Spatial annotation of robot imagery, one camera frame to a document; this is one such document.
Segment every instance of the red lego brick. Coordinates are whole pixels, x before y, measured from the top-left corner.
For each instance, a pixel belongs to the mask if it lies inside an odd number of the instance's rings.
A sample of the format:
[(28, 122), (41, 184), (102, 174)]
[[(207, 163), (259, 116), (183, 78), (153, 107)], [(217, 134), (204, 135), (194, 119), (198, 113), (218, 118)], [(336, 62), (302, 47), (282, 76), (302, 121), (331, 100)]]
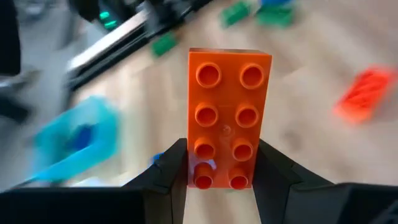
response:
[(353, 124), (369, 120), (396, 78), (396, 71), (379, 67), (360, 73), (347, 94), (337, 103), (335, 113)]
[(188, 186), (251, 188), (272, 56), (190, 49)]

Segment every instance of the green lego brick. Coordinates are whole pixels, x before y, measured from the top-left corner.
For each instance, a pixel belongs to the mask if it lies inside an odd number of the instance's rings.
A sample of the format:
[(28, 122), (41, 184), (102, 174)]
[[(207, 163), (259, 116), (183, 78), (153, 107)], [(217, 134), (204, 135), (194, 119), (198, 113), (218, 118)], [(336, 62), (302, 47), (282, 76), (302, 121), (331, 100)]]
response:
[(224, 27), (229, 27), (250, 15), (250, 5), (240, 1), (226, 8), (221, 12), (221, 23)]
[(263, 6), (256, 13), (260, 25), (289, 27), (293, 24), (294, 9), (292, 6)]
[(176, 46), (176, 44), (177, 40), (175, 39), (173, 33), (168, 32), (152, 44), (152, 53), (156, 57), (160, 57)]

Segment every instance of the orange duplo brick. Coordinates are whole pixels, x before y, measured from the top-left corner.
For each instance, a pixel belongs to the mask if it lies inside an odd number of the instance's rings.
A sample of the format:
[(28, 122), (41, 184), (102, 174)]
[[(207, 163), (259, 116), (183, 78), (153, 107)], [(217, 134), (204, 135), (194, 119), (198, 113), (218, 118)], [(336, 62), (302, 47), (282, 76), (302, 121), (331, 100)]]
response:
[(251, 188), (272, 56), (190, 49), (188, 186)]
[(337, 103), (335, 113), (354, 124), (370, 119), (396, 78), (397, 72), (388, 68), (371, 67), (365, 70)]

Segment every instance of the lego stud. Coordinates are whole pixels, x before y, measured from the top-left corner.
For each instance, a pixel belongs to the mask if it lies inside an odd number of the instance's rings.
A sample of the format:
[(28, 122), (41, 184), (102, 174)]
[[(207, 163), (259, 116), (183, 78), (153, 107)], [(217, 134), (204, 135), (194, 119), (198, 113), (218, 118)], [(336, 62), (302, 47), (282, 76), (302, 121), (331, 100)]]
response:
[(242, 169), (233, 168), (228, 173), (229, 186), (235, 190), (244, 189), (248, 183), (249, 179)]
[(197, 69), (197, 81), (203, 88), (213, 88), (221, 81), (221, 70), (215, 63), (201, 64)]
[(232, 144), (232, 156), (239, 162), (248, 161), (253, 156), (253, 145), (244, 138), (236, 139)]
[(213, 169), (206, 162), (195, 166), (193, 183), (199, 189), (208, 189), (213, 184)]
[(240, 105), (235, 114), (237, 124), (242, 128), (251, 128), (259, 120), (259, 112), (253, 105)]
[(200, 103), (195, 109), (195, 120), (204, 127), (210, 127), (217, 122), (218, 110), (215, 106), (206, 103)]
[(248, 90), (259, 88), (264, 83), (264, 70), (258, 64), (250, 63), (243, 67), (239, 81)]
[(214, 158), (216, 151), (214, 145), (208, 138), (199, 138), (195, 141), (193, 151), (199, 159), (212, 159)]

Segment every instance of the wooden floor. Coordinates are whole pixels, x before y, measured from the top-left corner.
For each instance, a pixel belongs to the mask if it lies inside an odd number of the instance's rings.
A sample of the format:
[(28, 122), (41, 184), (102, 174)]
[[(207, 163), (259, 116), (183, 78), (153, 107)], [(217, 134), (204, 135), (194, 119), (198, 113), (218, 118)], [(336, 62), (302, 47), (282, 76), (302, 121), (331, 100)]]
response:
[[(386, 20), (366, 15), (369, 4), (303, 0), (289, 29), (265, 29), (253, 18), (222, 29), (218, 14), (229, 4), (215, 0), (200, 11), (177, 31), (176, 48), (160, 59), (144, 47), (78, 92), (76, 101), (107, 97), (123, 123), (119, 154), (76, 180), (97, 176), (122, 184), (146, 169), (154, 154), (186, 137), (188, 49), (206, 47), (273, 55), (263, 140), (333, 182), (397, 185), (398, 94), (360, 126), (332, 113), (356, 73), (375, 63), (398, 65), (397, 39)], [(259, 223), (254, 194), (189, 189), (185, 223)]]

